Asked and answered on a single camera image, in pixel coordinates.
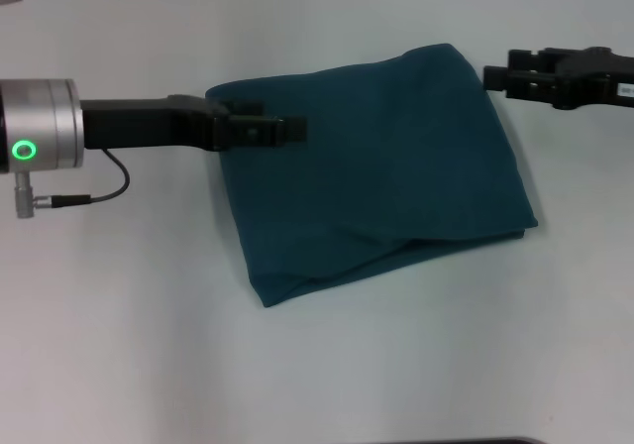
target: label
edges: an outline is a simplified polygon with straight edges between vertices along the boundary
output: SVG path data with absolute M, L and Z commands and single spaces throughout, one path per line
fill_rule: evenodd
M 634 97 L 634 84 L 618 84 L 616 94 L 620 97 Z

